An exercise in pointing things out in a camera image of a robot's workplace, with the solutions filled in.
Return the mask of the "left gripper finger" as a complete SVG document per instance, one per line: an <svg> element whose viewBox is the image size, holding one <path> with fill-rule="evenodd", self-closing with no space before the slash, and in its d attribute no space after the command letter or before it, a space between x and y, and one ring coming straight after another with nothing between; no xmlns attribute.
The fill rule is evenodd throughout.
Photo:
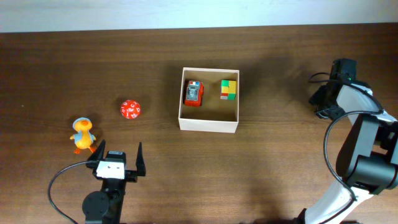
<svg viewBox="0 0 398 224"><path fill-rule="evenodd" d="M139 147L138 147L138 151L137 151L136 168L137 168L137 171L145 171L146 170L146 165L144 162L141 142L139 143Z"/></svg>
<svg viewBox="0 0 398 224"><path fill-rule="evenodd" d="M88 158L89 161L100 161L104 155L106 141L103 139L96 150L92 153L92 155Z"/></svg>

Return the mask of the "red toy car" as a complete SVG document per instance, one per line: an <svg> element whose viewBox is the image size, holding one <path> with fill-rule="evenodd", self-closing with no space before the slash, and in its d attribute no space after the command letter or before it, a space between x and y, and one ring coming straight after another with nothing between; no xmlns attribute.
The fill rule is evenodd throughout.
<svg viewBox="0 0 398 224"><path fill-rule="evenodd" d="M203 100L204 84L199 81L190 80L185 90L184 104L186 106L200 107Z"/></svg>

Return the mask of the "colourful puzzle cube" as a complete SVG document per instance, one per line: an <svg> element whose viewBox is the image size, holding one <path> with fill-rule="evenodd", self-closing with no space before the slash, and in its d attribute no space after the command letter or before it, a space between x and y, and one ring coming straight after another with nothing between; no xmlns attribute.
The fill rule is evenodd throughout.
<svg viewBox="0 0 398 224"><path fill-rule="evenodd" d="M236 98L236 80L222 80L221 81L221 100L235 100Z"/></svg>

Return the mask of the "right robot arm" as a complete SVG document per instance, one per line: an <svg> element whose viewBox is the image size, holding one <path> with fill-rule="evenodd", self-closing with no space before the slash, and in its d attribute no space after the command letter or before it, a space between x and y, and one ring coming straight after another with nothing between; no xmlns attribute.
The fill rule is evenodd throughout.
<svg viewBox="0 0 398 224"><path fill-rule="evenodd" d="M397 120L377 101L370 86L356 79L355 60L334 60L328 76L309 103L316 107L316 116L331 120L323 156L334 181L294 223L343 223L359 204L397 187ZM343 118L348 118L352 127L332 166L328 138Z"/></svg>

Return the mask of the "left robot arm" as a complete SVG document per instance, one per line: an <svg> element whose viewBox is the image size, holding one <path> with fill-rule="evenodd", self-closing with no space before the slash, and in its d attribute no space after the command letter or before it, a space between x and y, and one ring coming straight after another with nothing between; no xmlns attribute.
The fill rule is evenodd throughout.
<svg viewBox="0 0 398 224"><path fill-rule="evenodd" d="M121 151L105 152L106 141L101 141L87 159L87 168L93 170L93 176L102 181L99 191L88 194L82 203L85 223L119 223L123 200L128 182L137 182L146 175L146 165L139 144L136 157L136 170L126 169L126 153Z"/></svg>

